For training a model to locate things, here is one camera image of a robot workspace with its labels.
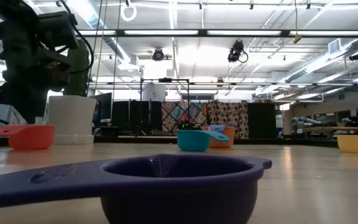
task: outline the patterned fabric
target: patterned fabric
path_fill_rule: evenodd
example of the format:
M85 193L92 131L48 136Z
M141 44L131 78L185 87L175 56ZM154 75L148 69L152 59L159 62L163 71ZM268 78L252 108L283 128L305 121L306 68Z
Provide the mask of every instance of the patterned fabric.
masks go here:
M226 124L236 127L236 139L248 139L247 103L221 103L212 101L208 104L211 124Z
M188 102L163 102L162 108L162 130L170 134L176 134L177 124L186 118L196 124L206 124L206 104L190 103L189 116L187 113Z

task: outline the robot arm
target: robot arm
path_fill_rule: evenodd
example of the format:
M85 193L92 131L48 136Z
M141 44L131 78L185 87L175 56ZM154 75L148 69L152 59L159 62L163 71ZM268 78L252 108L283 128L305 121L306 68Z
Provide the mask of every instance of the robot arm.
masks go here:
M70 62L55 48L78 48L77 21L66 11L37 15L22 0L0 0L0 18L0 59L7 67L0 103L12 105L33 123L36 116L44 115L47 92L68 84Z

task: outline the table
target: table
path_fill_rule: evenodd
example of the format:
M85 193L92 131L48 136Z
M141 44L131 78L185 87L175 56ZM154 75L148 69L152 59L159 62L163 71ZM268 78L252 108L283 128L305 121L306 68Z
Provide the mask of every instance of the table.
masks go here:
M44 151L0 148L0 174L72 162L181 152L174 144L53 146ZM358 154L314 146L235 145L207 154L259 156L273 168L259 180L249 224L358 223ZM107 224L98 198L0 208L0 223Z

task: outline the metal pole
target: metal pole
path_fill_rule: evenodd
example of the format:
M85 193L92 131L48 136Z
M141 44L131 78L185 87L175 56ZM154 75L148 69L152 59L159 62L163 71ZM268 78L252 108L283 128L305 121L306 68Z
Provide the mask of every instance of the metal pole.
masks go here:
M140 79L140 109L139 109L139 111L140 111L140 123L143 122L143 119L142 119L142 106L143 106L143 104L142 104L142 100L143 100L142 90L143 90L143 88L142 88L142 86L143 86L143 78Z
M187 80L187 117L190 120L190 80Z
M131 122L131 99L128 101L128 123Z
M148 124L151 124L152 122L152 99L149 100L149 122Z

